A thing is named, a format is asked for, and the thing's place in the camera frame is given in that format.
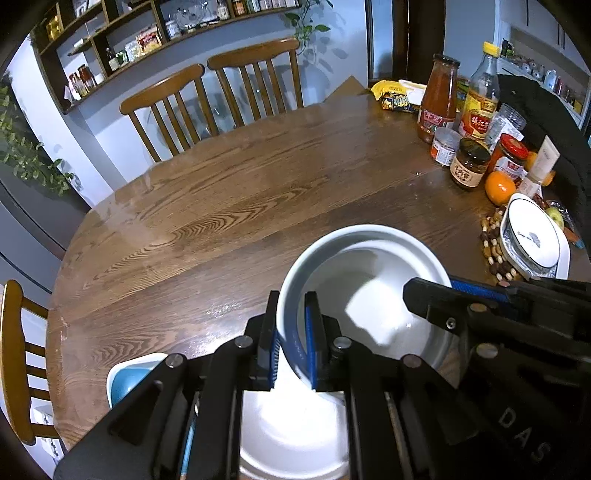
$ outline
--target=red label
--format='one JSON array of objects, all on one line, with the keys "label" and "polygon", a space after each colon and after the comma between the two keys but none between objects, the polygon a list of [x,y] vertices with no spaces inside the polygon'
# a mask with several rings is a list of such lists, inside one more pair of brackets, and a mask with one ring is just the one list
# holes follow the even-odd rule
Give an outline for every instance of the red label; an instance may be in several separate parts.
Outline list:
[{"label": "red label", "polygon": [[421,130],[433,135],[437,127],[448,127],[453,125],[454,120],[455,118],[445,118],[421,108],[418,114],[417,123]]},{"label": "red label", "polygon": [[476,115],[475,113],[470,114],[470,124],[474,127],[477,132],[485,134],[488,130],[488,125],[491,123],[491,119],[487,116]]}]

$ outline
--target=sauce jar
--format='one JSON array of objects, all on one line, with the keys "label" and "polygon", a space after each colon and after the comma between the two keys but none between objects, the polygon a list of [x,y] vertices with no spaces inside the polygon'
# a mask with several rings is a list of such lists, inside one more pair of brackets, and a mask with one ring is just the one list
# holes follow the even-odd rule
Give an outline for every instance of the sauce jar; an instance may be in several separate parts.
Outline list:
[{"label": "sauce jar", "polygon": [[515,181],[521,177],[529,151],[523,143],[509,134],[502,134],[491,155],[487,173],[501,171]]},{"label": "sauce jar", "polygon": [[462,136],[451,128],[437,128],[431,145],[431,158],[440,165],[449,167],[460,146],[461,139]]},{"label": "sauce jar", "polygon": [[462,138],[450,165],[452,178],[460,187],[475,189],[490,161],[491,154],[484,145],[471,138]]},{"label": "sauce jar", "polygon": [[433,141],[435,130],[451,127],[456,120],[457,70],[460,62],[439,53],[433,56],[433,70],[425,88],[417,119],[418,137]]}]

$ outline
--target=bowl rim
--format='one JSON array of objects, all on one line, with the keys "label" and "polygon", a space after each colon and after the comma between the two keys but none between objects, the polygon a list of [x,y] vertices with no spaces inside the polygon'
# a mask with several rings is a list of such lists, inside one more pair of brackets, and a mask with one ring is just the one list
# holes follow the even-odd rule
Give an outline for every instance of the bowl rim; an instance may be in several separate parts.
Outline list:
[{"label": "bowl rim", "polygon": [[[290,267],[290,269],[287,272],[287,275],[285,276],[285,279],[281,285],[279,299],[277,302],[277,314],[276,314],[275,324],[277,325],[277,331],[279,333],[281,346],[282,346],[284,353],[285,353],[284,345],[287,342],[287,339],[285,337],[285,324],[284,324],[285,303],[286,303],[286,298],[287,298],[287,292],[292,287],[296,276],[299,274],[299,271],[302,268],[302,266],[308,261],[308,259],[316,251],[323,248],[325,245],[327,245],[337,239],[340,239],[340,238],[343,238],[347,235],[350,235],[352,233],[385,233],[385,234],[388,234],[389,236],[391,236],[392,238],[397,238],[397,239],[403,240],[405,242],[408,242],[413,247],[417,248],[422,255],[425,256],[427,262],[431,264],[431,266],[435,269],[437,275],[442,280],[442,285],[444,285],[446,287],[450,287],[450,288],[452,287],[452,283],[450,281],[449,276],[447,275],[447,271],[445,270],[445,268],[443,267],[443,265],[441,264],[439,259],[429,249],[429,247],[427,247],[419,239],[410,235],[409,233],[406,233],[402,230],[399,230],[399,229],[391,227],[391,226],[380,225],[380,224],[376,224],[376,223],[362,223],[359,225],[349,225],[349,226],[346,226],[343,228],[339,228],[337,230],[333,230],[332,232],[327,233],[326,235],[320,237],[318,240],[313,242],[309,247],[307,247],[300,254],[300,256],[296,259],[296,261]],[[437,357],[436,357],[436,361],[434,362],[437,365],[436,368],[438,368],[443,363],[443,360],[447,355],[447,351],[449,350],[450,344],[451,344],[451,338],[448,338],[447,341],[445,341],[445,346],[446,346],[445,351],[443,351],[443,349],[442,349],[442,352],[439,355],[437,355]],[[294,365],[292,363],[291,359],[288,358],[287,355],[285,357],[287,358],[287,362],[290,364],[290,367],[295,372],[295,374],[299,377],[299,379],[301,379],[302,381],[304,381],[305,383],[307,383],[309,385],[309,380],[301,374],[300,368],[295,368],[295,367],[297,367],[297,364]],[[344,401],[342,397],[335,397],[330,394],[326,394],[326,396],[330,397],[330,399],[332,401],[336,401],[339,404],[342,404]]]}]

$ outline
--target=wooden dining table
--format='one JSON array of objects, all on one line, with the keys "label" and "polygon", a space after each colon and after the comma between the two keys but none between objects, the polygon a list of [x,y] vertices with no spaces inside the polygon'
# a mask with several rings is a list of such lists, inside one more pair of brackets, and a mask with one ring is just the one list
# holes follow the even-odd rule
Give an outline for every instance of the wooden dining table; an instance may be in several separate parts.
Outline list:
[{"label": "wooden dining table", "polygon": [[[91,210],[62,262],[47,328],[66,445],[107,412],[111,367],[153,352],[212,353],[335,229],[398,228],[449,274],[493,283],[478,237],[494,206],[482,187],[452,182],[415,122],[367,95],[312,105],[205,140]],[[591,281],[585,250],[571,249],[570,278]]]}]

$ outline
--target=hanging plant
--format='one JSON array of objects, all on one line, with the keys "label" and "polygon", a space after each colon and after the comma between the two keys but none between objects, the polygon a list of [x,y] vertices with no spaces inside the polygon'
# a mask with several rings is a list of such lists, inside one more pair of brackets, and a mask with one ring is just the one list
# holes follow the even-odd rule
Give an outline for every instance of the hanging plant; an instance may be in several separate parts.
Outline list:
[{"label": "hanging plant", "polygon": [[310,37],[314,32],[328,32],[330,27],[324,24],[314,25],[314,21],[308,18],[310,8],[313,5],[320,5],[326,2],[329,7],[333,8],[330,0],[304,0],[299,13],[286,13],[285,16],[291,22],[291,26],[295,27],[295,37],[300,41],[300,50],[298,55],[302,53],[310,42]]},{"label": "hanging plant", "polygon": [[60,172],[62,159],[50,164],[40,158],[40,142],[33,143],[13,129],[15,105],[11,103],[8,86],[0,88],[0,139],[4,140],[5,152],[1,161],[12,167],[12,173],[21,180],[35,180],[49,191],[63,195],[69,190],[70,180],[75,175]]}]

